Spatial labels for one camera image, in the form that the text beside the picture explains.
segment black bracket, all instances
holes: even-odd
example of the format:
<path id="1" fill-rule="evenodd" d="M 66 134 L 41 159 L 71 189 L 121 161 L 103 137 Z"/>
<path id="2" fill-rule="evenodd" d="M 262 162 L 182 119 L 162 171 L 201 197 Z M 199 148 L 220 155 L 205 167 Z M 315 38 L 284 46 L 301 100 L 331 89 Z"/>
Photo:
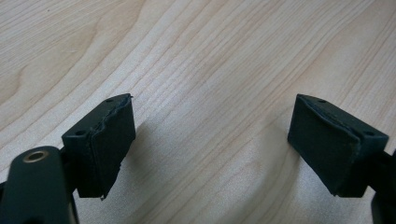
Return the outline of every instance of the black bracket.
<path id="1" fill-rule="evenodd" d="M 396 153 L 389 137 L 322 99 L 298 94 L 288 140 L 329 192 L 360 198 L 367 187 L 375 223 L 396 223 Z"/>
<path id="2" fill-rule="evenodd" d="M 62 136 L 61 150 L 16 157 L 0 184 L 0 223 L 78 223 L 75 189 L 81 198 L 105 198 L 135 139 L 131 98 L 103 101 Z"/>

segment light wood surface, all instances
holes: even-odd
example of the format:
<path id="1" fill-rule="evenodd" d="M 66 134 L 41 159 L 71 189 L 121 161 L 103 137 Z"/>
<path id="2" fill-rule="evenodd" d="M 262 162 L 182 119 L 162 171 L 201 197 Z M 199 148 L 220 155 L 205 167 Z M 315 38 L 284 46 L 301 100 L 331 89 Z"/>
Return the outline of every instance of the light wood surface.
<path id="1" fill-rule="evenodd" d="M 287 142 L 296 93 L 396 147 L 394 0 L 0 2 L 0 181 L 107 97 L 134 96 L 137 138 L 81 223 L 371 223 Z"/>

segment wooden table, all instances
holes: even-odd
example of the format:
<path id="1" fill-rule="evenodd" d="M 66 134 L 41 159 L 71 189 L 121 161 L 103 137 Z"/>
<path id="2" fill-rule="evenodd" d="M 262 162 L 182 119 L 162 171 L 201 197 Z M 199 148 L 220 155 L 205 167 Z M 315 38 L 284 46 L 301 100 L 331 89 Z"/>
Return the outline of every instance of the wooden table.
<path id="1" fill-rule="evenodd" d="M 12 159 L 107 97 L 137 138 L 81 223 L 371 223 L 287 142 L 295 96 L 324 98 L 396 146 L 394 0 L 0 3 L 0 181 Z"/>

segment wooden tabletop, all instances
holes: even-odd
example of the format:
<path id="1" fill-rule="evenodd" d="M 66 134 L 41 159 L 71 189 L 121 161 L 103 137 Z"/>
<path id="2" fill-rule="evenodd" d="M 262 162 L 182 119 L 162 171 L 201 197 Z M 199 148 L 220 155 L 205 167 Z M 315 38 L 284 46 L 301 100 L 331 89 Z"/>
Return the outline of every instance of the wooden tabletop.
<path id="1" fill-rule="evenodd" d="M 81 223 L 372 223 L 288 144 L 297 93 L 396 147 L 394 0 L 0 3 L 0 182 L 106 98 L 134 96 L 137 137 Z"/>

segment wood grain pattern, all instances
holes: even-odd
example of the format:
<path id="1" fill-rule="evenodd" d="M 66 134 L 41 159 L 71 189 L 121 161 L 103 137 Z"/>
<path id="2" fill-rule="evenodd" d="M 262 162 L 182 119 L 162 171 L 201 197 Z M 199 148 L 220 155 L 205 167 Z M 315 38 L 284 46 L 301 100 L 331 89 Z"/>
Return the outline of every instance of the wood grain pattern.
<path id="1" fill-rule="evenodd" d="M 298 92 L 396 146 L 393 0 L 5 0 L 0 65 L 0 181 L 134 96 L 137 138 L 81 223 L 371 223 L 372 190 L 334 198 L 287 143 Z"/>

